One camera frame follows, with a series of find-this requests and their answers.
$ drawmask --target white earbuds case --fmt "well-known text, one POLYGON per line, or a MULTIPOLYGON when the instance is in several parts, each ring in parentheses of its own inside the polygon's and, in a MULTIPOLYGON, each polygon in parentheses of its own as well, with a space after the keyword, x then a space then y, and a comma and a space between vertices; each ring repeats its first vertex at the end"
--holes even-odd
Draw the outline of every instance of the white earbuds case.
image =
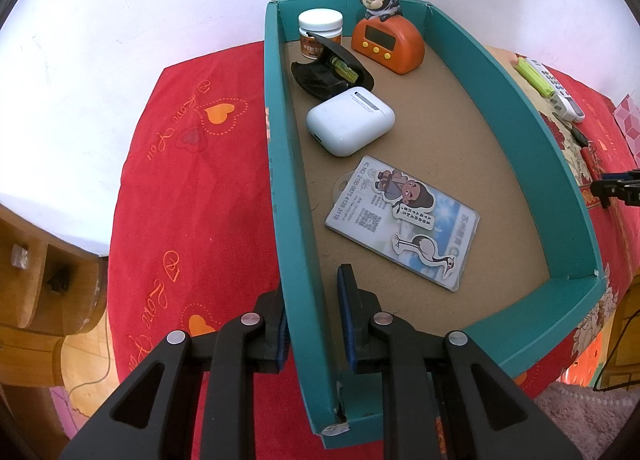
POLYGON ((391 108, 356 86, 311 108, 306 128, 337 157, 346 157, 387 133, 396 122, 391 108))

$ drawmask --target cardboard bottom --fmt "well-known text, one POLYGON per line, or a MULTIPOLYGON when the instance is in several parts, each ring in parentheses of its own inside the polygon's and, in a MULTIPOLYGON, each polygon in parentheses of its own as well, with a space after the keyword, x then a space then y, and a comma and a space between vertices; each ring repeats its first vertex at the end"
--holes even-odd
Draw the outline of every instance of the cardboard bottom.
MULTIPOLYGON (((351 38, 343 37, 342 44, 350 48, 351 38)), ((358 286, 374 292, 383 310, 436 335, 499 312, 548 280, 536 226, 507 158, 476 105, 430 47, 422 65, 404 76, 356 55, 375 79, 373 94, 396 113, 396 124, 349 157, 333 156, 306 130, 306 113, 319 101, 290 72, 291 62, 308 62, 300 43, 287 44, 286 52, 318 259, 340 357, 335 275, 341 263, 353 265, 358 286), (478 231, 456 293, 325 227, 334 185, 367 154, 478 211, 478 231)))

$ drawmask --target white jar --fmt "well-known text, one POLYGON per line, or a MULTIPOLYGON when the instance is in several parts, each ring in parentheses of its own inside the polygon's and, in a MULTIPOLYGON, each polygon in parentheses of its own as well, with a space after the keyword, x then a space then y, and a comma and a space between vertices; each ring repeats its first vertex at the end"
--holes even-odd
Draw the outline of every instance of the white jar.
POLYGON ((319 34, 336 43, 342 41, 342 13, 333 9, 309 9, 298 16, 300 26, 300 52, 309 59, 316 60, 322 52, 323 44, 309 34, 319 34))

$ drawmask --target metal screw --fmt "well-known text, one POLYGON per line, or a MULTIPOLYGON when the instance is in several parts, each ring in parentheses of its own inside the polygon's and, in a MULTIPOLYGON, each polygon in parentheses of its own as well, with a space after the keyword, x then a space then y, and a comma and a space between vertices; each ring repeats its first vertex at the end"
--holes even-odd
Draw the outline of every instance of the metal screw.
POLYGON ((260 323, 260 314, 257 314, 255 312, 247 312, 246 314, 242 315, 240 321, 243 325, 247 326, 257 325, 258 323, 260 323))
POLYGON ((449 342, 455 346, 466 345, 466 342, 469 341, 469 338, 466 336, 464 332, 459 330, 453 331, 449 334, 449 342))
POLYGON ((391 325, 394 317, 388 312, 376 312, 373 315, 373 322, 377 325, 391 325))
POLYGON ((179 345, 187 337, 182 330, 173 330, 166 336, 166 341, 170 345, 179 345))

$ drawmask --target heart pattern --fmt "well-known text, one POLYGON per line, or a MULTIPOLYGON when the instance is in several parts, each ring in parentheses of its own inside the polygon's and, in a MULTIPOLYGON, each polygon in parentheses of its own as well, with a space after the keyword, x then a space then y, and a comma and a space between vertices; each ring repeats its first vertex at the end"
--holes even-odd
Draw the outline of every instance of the heart pattern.
POLYGON ((513 379, 513 382, 515 382, 518 386, 520 386, 525 380, 527 380, 526 372, 524 372, 523 374, 520 374, 518 377, 513 379))
POLYGON ((238 124, 249 103, 237 97, 224 97, 198 106, 200 128, 209 135, 225 135, 238 124))
POLYGON ((199 126, 187 128, 178 135, 175 142, 176 148, 188 150, 191 153, 203 151, 207 147, 207 138, 199 126))
POLYGON ((195 337, 196 335, 208 334, 209 332, 215 332, 216 329, 207 325, 204 318, 199 314, 192 314, 189 317, 189 335, 195 337))
POLYGON ((229 103, 219 103, 209 108, 205 108, 209 122, 213 125, 219 125, 226 121, 226 118, 236 107, 229 103))

